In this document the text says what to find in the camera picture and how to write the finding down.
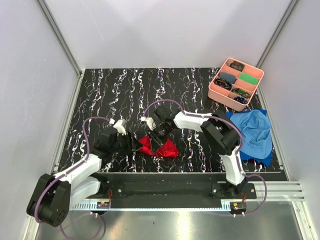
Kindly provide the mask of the pink divided organizer tray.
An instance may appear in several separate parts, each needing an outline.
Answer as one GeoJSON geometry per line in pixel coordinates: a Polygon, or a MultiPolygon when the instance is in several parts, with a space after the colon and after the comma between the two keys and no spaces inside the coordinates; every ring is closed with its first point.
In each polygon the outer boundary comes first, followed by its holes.
{"type": "Polygon", "coordinates": [[[234,59],[232,57],[227,58],[225,62],[223,63],[220,70],[217,72],[216,76],[213,78],[213,80],[210,82],[208,86],[208,97],[220,104],[223,104],[237,112],[243,111],[247,106],[249,106],[249,103],[254,97],[254,94],[256,93],[256,90],[258,89],[259,84],[261,83],[263,77],[264,77],[264,71],[254,67],[252,65],[249,65],[245,62],[242,62],[238,59],[234,59]],[[233,61],[240,62],[245,65],[243,71],[237,71],[230,67],[230,64],[233,61]],[[226,90],[222,87],[219,87],[214,83],[214,80],[219,77],[220,72],[225,72],[232,74],[237,77],[237,80],[235,84],[232,84],[232,89],[234,88],[241,88],[247,92],[250,93],[250,98],[245,99],[235,93],[231,90],[226,90]],[[257,85],[249,84],[241,79],[239,79],[239,76],[241,73],[249,74],[257,79],[259,79],[259,82],[257,85]]]}

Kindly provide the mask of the green cloth in tray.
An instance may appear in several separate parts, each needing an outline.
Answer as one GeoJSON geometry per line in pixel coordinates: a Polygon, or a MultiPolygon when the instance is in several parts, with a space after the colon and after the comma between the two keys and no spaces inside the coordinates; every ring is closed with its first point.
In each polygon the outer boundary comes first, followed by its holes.
{"type": "Polygon", "coordinates": [[[241,79],[242,81],[249,83],[251,85],[257,85],[259,83],[258,78],[251,76],[251,75],[244,73],[244,72],[239,75],[239,79],[241,79]]]}

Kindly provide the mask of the red cloth napkin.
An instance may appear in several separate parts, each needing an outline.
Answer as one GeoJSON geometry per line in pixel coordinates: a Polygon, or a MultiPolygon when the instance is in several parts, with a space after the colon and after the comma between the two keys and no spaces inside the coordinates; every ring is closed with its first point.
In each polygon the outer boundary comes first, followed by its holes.
{"type": "Polygon", "coordinates": [[[142,144],[142,148],[140,148],[138,151],[149,156],[176,158],[180,154],[175,144],[169,138],[167,139],[166,143],[155,153],[152,153],[151,141],[147,135],[138,141],[142,144]]]}

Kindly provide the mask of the dark patterned item in tray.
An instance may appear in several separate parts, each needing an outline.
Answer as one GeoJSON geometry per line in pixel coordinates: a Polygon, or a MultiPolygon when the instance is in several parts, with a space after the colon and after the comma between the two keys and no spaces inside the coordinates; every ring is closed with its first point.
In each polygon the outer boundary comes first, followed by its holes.
{"type": "Polygon", "coordinates": [[[245,68],[245,65],[241,62],[238,62],[238,61],[233,61],[230,65],[229,65],[230,68],[232,69],[235,69],[239,72],[242,72],[245,68]]]}

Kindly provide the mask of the multicolour bands front compartment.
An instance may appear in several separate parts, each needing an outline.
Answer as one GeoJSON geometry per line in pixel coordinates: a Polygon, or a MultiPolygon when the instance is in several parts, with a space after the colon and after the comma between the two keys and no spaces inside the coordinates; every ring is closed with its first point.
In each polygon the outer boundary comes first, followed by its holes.
{"type": "Polygon", "coordinates": [[[249,99],[251,97],[251,94],[242,88],[233,88],[232,92],[245,99],[249,99]]]}

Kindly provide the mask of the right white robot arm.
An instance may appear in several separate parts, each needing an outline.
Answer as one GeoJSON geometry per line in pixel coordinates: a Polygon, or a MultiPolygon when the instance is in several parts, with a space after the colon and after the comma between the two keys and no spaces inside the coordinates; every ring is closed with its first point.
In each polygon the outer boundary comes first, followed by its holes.
{"type": "Polygon", "coordinates": [[[226,183],[213,186],[211,194],[217,198],[239,198],[245,192],[247,180],[240,165],[241,133],[226,114],[220,110],[214,113],[193,113],[185,110],[171,111],[158,108],[154,111],[157,117],[142,117],[149,127],[148,137],[150,151],[154,154],[167,142],[172,131],[188,129],[204,134],[212,149],[218,153],[226,173],[226,183]]]}

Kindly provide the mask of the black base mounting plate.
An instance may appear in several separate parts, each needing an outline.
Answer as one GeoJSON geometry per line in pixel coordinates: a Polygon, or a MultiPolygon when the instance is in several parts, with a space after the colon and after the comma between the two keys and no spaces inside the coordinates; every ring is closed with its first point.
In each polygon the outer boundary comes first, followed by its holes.
{"type": "Polygon", "coordinates": [[[214,199],[256,199],[255,186],[244,179],[238,185],[226,180],[224,173],[94,173],[94,180],[100,181],[97,193],[88,199],[108,197],[113,199],[131,196],[191,196],[200,195],[214,199]]]}

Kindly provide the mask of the grey-blue cloth in tray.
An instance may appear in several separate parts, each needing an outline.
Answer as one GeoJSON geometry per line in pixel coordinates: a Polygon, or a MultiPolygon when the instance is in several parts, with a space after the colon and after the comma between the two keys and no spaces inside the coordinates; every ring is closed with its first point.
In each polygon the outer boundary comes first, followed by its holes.
{"type": "Polygon", "coordinates": [[[237,81],[237,77],[234,76],[233,74],[227,73],[227,72],[220,72],[219,77],[222,79],[225,79],[231,84],[235,84],[237,81]]]}

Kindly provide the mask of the multicolour bands left compartment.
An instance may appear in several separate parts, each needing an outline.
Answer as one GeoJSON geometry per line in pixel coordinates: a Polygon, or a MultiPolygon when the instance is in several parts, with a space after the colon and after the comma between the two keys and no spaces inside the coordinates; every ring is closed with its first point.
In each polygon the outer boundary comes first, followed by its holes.
{"type": "Polygon", "coordinates": [[[226,79],[221,78],[221,77],[217,77],[214,80],[214,84],[223,88],[223,89],[226,89],[228,91],[230,91],[232,89],[232,84],[229,81],[227,81],[226,79]]]}

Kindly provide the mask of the multicolour bands compartment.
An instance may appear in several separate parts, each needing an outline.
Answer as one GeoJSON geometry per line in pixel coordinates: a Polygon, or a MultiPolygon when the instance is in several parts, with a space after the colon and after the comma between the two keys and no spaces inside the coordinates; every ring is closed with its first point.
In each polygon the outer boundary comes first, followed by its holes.
{"type": "Polygon", "coordinates": [[[249,99],[251,97],[251,94],[242,88],[233,88],[232,92],[245,99],[249,99]]]}
{"type": "Polygon", "coordinates": [[[232,89],[232,84],[229,81],[227,81],[226,79],[221,78],[221,77],[217,77],[214,80],[214,84],[223,88],[223,89],[226,89],[228,91],[230,91],[232,89]]]}

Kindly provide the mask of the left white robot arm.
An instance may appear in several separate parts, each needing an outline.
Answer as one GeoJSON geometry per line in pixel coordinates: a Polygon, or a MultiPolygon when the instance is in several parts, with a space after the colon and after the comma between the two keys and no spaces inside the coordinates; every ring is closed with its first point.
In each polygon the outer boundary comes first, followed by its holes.
{"type": "Polygon", "coordinates": [[[102,134],[84,158],[55,174],[43,174],[35,186],[26,213],[40,223],[58,227],[69,210],[90,196],[103,198],[108,193],[98,171],[114,153],[128,155],[143,147],[131,132],[102,134]]]}

